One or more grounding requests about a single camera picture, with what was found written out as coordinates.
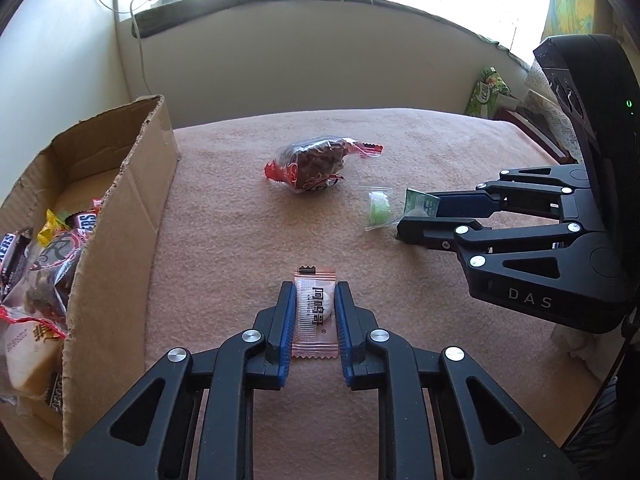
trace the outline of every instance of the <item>yellow candy wrapper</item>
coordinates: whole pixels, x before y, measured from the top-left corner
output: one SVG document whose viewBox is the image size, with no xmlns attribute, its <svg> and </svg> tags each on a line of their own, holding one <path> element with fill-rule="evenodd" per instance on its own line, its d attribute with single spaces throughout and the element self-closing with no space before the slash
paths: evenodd
<svg viewBox="0 0 640 480">
<path fill-rule="evenodd" d="M 62 231 L 68 231 L 69 227 L 60 218 L 58 218 L 51 209 L 47 209 L 47 222 L 38 233 L 38 243 L 46 247 L 50 241 L 60 234 Z"/>
</svg>

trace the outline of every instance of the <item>pink candy wrapper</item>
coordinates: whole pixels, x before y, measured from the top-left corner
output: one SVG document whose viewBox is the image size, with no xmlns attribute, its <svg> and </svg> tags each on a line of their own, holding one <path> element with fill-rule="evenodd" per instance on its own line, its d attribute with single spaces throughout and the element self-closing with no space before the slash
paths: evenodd
<svg viewBox="0 0 640 480">
<path fill-rule="evenodd" d="M 334 316 L 335 269 L 300 267 L 296 284 L 296 326 L 293 357 L 338 357 Z"/>
</svg>

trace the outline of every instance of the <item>white wall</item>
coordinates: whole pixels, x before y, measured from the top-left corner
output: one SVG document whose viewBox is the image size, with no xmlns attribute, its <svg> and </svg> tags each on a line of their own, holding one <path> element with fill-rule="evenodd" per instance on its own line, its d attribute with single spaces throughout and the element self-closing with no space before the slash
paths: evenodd
<svg viewBox="0 0 640 480">
<path fill-rule="evenodd" d="M 117 25 L 132 97 L 145 94 L 131 20 Z M 463 112 L 480 71 L 516 96 L 526 75 L 504 51 L 433 18 L 371 4 L 245 4 L 143 40 L 153 93 L 175 127 L 335 108 Z"/>
<path fill-rule="evenodd" d="M 24 0 L 0 36 L 0 201 L 56 134 L 128 101 L 110 10 Z"/>
</svg>

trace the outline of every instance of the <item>white power cable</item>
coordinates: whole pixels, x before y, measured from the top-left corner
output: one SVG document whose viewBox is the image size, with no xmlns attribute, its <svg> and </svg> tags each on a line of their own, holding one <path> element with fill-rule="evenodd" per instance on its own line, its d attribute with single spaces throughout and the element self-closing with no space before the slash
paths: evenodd
<svg viewBox="0 0 640 480">
<path fill-rule="evenodd" d="M 130 3 L 129 3 L 129 10 L 116 10 L 116 9 L 113 9 L 112 7 L 108 6 L 107 4 L 105 4 L 104 1 L 102 1 L 102 0 L 98 0 L 98 1 L 103 6 L 105 6 L 107 9 L 112 10 L 113 12 L 116 12 L 118 14 L 130 14 L 131 15 L 131 21 L 133 22 L 133 28 L 136 31 L 136 39 L 138 40 L 138 51 L 140 53 L 140 72 L 142 72 L 142 81 L 145 84 L 146 91 L 148 92 L 149 95 L 151 95 L 152 91 L 149 89 L 149 83 L 146 81 L 145 56 L 144 56 L 144 54 L 142 52 L 142 40 L 140 39 L 140 30 L 138 28 L 138 22 L 136 21 L 136 16 L 133 13 L 135 10 L 138 10 L 144 4 L 141 4 L 140 6 L 138 6 L 138 7 L 136 7 L 134 9 L 133 8 L 133 2 L 135 2 L 136 0 L 131 0 Z"/>
</svg>

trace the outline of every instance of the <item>silver screw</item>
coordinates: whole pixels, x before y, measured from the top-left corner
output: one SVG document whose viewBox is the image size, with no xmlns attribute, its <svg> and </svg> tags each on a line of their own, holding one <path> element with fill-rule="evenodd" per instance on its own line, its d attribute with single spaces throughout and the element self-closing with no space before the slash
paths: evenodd
<svg viewBox="0 0 640 480">
<path fill-rule="evenodd" d="M 482 267 L 485 262 L 486 260 L 484 259 L 484 256 L 473 256 L 469 260 L 469 265 L 472 267 Z"/>
<path fill-rule="evenodd" d="M 461 348 L 458 348 L 457 346 L 450 346 L 449 348 L 447 348 L 444 351 L 444 355 L 447 356 L 447 359 L 450 359 L 452 361 L 462 361 L 462 359 L 465 358 L 465 353 Z"/>
<path fill-rule="evenodd" d="M 369 336 L 373 339 L 373 341 L 383 343 L 387 339 L 389 339 L 389 332 L 387 332 L 386 330 L 382 330 L 381 328 L 377 328 L 375 330 L 372 330 Z"/>
<path fill-rule="evenodd" d="M 184 361 L 186 357 L 187 351 L 184 348 L 174 348 L 173 350 L 169 350 L 169 353 L 166 355 L 166 358 L 172 363 Z"/>
<path fill-rule="evenodd" d="M 262 334 L 257 330 L 254 330 L 253 328 L 251 330 L 245 330 L 244 332 L 242 332 L 242 340 L 246 341 L 247 343 L 255 343 L 256 341 L 260 340 L 261 337 Z"/>
</svg>

